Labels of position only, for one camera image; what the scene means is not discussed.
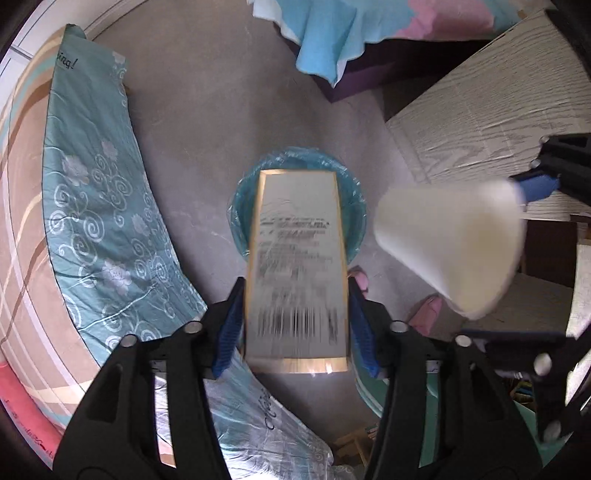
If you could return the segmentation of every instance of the barcode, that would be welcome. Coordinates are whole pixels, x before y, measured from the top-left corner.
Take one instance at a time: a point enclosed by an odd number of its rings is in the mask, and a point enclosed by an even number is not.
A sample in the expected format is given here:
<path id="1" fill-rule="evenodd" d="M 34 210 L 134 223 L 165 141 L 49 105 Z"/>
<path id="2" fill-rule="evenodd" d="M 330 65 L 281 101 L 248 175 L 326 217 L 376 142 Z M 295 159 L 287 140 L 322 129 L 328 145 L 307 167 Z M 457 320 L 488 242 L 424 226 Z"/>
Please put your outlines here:
<path id="1" fill-rule="evenodd" d="M 311 338 L 316 335 L 316 312 L 313 309 L 263 310 L 259 315 L 258 336 Z"/>
<path id="2" fill-rule="evenodd" d="M 277 238 L 291 238 L 295 240 L 309 240 L 314 238 L 315 230 L 279 230 Z"/>
<path id="3" fill-rule="evenodd" d="M 337 321 L 336 309 L 328 310 L 329 317 L 329 343 L 336 343 L 339 336 L 339 322 Z"/>
<path id="4" fill-rule="evenodd" d="M 259 277 L 264 277 L 267 272 L 278 273 L 289 267 L 290 262 L 284 259 L 279 260 L 261 260 L 259 262 Z"/>

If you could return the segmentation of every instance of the gray floor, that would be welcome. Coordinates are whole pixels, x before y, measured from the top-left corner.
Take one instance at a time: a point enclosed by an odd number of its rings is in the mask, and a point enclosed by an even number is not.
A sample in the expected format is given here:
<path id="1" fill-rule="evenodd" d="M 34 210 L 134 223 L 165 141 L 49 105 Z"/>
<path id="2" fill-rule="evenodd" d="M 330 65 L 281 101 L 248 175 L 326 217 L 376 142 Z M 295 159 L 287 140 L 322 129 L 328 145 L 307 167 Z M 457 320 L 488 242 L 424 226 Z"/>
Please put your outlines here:
<path id="1" fill-rule="evenodd" d="M 355 263 L 369 275 L 370 298 L 407 319 L 433 292 L 372 233 L 381 195 L 412 182 L 384 111 L 402 108 L 420 84 L 331 105 L 245 0 L 148 0 L 96 41 L 128 58 L 129 110 L 150 184 L 183 270 L 208 303 L 225 299 L 245 274 L 226 220 L 236 182 L 261 155 L 290 145 L 320 148 L 361 181 L 369 228 Z M 259 378 L 327 441 L 377 421 L 350 373 Z"/>

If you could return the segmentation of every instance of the pink cloth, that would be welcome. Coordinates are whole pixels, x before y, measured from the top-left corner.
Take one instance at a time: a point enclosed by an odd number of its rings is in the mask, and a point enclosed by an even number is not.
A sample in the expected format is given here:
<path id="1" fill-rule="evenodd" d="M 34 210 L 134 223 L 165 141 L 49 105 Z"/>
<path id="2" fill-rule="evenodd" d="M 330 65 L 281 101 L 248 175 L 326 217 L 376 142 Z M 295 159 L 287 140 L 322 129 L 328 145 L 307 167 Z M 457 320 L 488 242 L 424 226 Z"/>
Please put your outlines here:
<path id="1" fill-rule="evenodd" d="M 37 408 L 7 363 L 0 364 L 0 398 L 12 421 L 28 436 L 27 443 L 36 445 L 38 451 L 46 454 L 46 458 L 40 456 L 51 465 L 61 435 Z"/>
<path id="2" fill-rule="evenodd" d="M 421 335 L 429 336 L 437 317 L 439 317 L 441 307 L 443 307 L 443 299 L 441 297 L 431 297 L 421 305 L 408 324 Z"/>
<path id="3" fill-rule="evenodd" d="M 417 14 L 396 33 L 411 40 L 465 40 L 493 33 L 495 18 L 482 0 L 408 0 Z"/>

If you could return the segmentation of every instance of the blue cloth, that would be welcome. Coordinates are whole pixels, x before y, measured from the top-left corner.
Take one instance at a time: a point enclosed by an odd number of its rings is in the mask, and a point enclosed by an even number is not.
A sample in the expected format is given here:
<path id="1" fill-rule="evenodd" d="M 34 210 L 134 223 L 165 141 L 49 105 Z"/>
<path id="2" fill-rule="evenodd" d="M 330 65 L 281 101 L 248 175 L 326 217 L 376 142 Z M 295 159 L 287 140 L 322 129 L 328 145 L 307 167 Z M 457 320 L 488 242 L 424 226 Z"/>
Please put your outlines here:
<path id="1" fill-rule="evenodd" d="M 519 20 L 512 0 L 248 0 L 254 15 L 273 20 L 301 46 L 295 66 L 334 86 L 345 64 L 366 43 L 386 38 L 472 40 L 494 38 Z"/>
<path id="2" fill-rule="evenodd" d="M 525 201 L 536 202 L 552 195 L 560 188 L 560 180 L 550 175 L 539 175 L 519 182 Z"/>
<path id="3" fill-rule="evenodd" d="M 330 170 L 336 173 L 345 254 L 347 263 L 351 263 L 359 252 L 367 227 L 361 185 L 342 163 L 315 148 L 289 147 L 281 152 L 269 153 L 238 182 L 238 188 L 228 208 L 228 222 L 240 254 L 246 258 L 249 253 L 252 212 L 259 172 L 274 169 Z"/>
<path id="4" fill-rule="evenodd" d="M 51 263 L 70 317 L 99 364 L 123 335 L 170 335 L 206 309 L 181 271 L 148 185 L 125 72 L 124 57 L 69 26 L 43 152 Z"/>

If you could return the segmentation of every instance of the striped fabric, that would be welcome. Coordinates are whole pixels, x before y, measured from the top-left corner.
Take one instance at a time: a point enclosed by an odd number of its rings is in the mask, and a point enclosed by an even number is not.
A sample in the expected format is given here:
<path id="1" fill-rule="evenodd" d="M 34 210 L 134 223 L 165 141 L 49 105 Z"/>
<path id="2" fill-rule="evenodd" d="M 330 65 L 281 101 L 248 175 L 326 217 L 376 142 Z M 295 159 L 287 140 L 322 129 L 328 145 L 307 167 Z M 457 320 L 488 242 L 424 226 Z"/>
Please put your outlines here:
<path id="1" fill-rule="evenodd" d="M 0 402 L 25 441 L 51 468 L 61 434 L 37 408 L 6 361 L 0 361 Z"/>
<path id="2" fill-rule="evenodd" d="M 99 365 L 70 319 L 50 262 L 43 145 L 59 29 L 29 62 L 0 113 L 0 358 L 63 434 Z M 158 439 L 160 458 L 174 464 Z"/>

